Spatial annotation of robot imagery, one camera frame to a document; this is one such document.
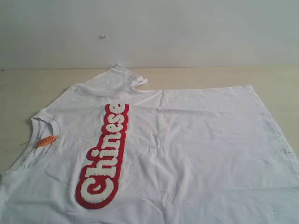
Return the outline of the white t-shirt red Chinese patch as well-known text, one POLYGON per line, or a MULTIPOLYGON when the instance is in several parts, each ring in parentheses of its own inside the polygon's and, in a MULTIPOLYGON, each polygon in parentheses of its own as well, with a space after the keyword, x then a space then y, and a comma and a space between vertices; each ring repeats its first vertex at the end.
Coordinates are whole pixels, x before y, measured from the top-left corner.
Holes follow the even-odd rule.
POLYGON ((1 223, 298 223, 298 159, 252 86, 146 82, 116 65, 33 116, 1 175, 1 223))

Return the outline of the orange hang tag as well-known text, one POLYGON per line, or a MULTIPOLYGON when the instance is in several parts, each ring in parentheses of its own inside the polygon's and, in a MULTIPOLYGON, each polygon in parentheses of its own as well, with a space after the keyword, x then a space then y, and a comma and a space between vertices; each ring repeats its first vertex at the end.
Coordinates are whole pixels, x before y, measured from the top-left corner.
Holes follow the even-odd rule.
POLYGON ((43 147, 45 145, 49 145, 52 144, 53 142, 55 142, 57 140, 57 137, 55 135, 51 135, 48 137, 45 137, 43 139, 40 139, 37 143, 36 143, 36 148, 39 147, 43 147))

